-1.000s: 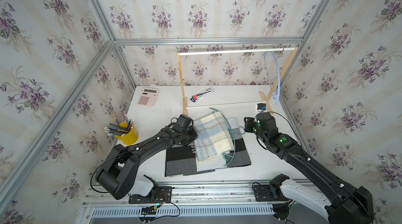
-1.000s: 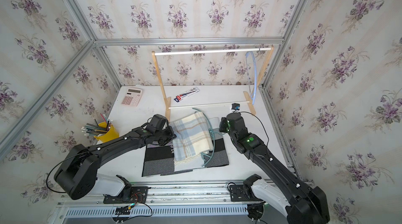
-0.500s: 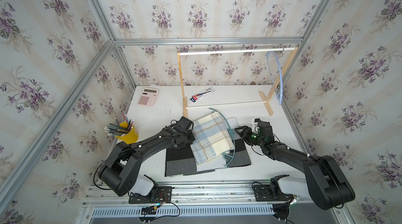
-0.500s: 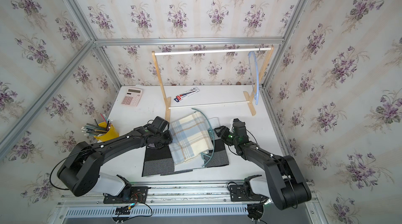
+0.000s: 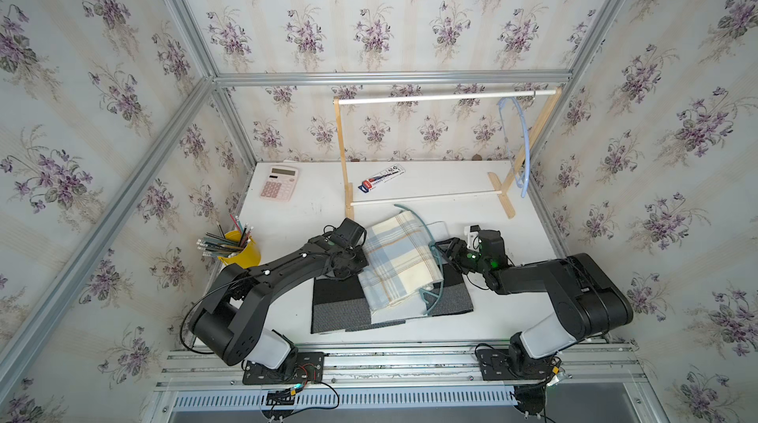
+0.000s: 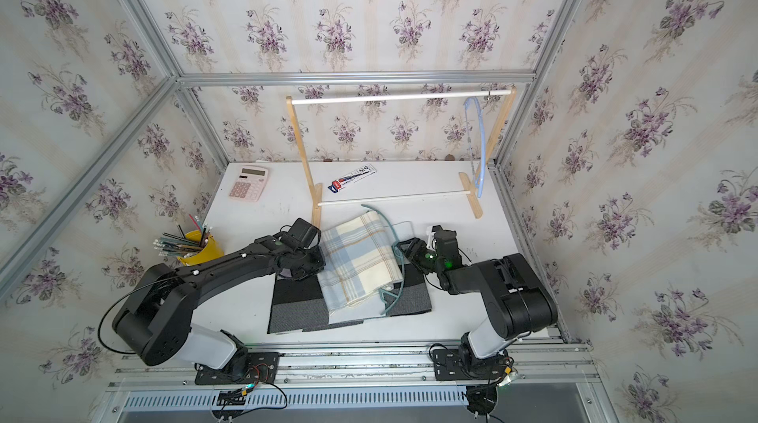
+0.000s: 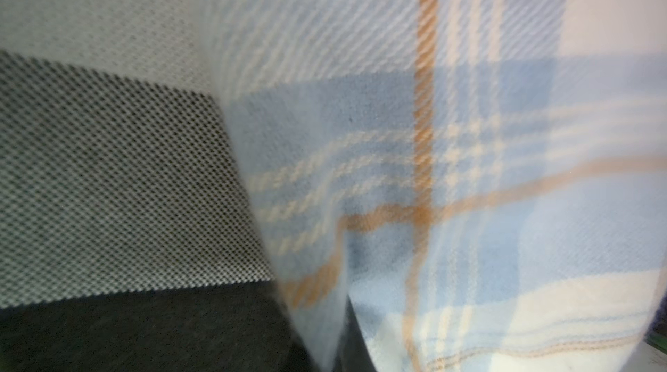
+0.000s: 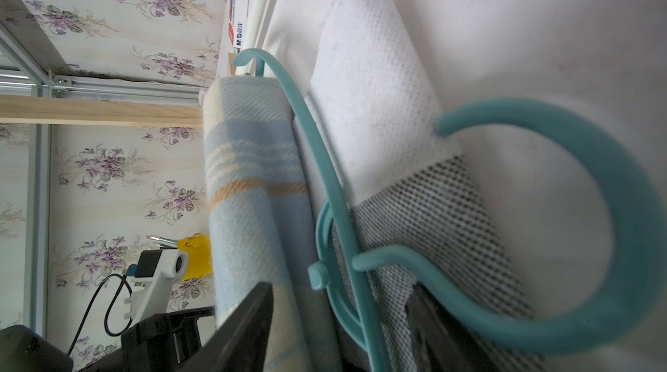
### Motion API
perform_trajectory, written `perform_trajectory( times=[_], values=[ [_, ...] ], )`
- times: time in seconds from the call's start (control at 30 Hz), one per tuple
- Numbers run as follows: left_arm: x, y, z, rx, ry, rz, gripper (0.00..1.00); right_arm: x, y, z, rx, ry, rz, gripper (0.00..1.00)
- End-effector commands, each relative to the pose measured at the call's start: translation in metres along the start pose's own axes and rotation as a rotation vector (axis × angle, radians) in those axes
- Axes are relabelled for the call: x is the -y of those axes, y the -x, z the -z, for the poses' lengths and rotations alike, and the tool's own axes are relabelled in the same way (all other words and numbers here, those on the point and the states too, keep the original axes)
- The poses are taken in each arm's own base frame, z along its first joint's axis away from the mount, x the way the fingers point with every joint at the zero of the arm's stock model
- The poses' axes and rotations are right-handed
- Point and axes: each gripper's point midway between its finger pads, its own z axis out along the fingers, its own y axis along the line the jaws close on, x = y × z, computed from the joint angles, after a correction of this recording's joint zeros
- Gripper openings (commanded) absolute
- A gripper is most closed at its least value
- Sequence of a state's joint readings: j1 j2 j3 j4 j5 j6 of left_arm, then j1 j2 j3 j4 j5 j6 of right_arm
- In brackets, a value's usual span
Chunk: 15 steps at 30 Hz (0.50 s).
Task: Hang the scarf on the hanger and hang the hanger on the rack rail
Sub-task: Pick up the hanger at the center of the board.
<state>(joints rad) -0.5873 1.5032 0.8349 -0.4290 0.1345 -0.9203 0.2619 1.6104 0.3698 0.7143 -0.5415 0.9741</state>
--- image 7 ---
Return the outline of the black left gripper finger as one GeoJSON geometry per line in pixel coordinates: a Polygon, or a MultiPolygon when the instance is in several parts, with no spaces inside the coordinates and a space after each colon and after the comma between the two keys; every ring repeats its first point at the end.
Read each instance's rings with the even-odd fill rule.
{"type": "Polygon", "coordinates": [[[347,299],[345,321],[338,353],[338,370],[376,372],[350,299],[347,299]]]}

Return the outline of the blue cream plaid scarf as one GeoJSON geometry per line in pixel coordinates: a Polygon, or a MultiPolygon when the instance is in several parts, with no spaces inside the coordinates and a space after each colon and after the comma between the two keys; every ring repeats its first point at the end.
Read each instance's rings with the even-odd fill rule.
{"type": "Polygon", "coordinates": [[[198,0],[320,370],[619,371],[666,292],[666,0],[198,0]]]}

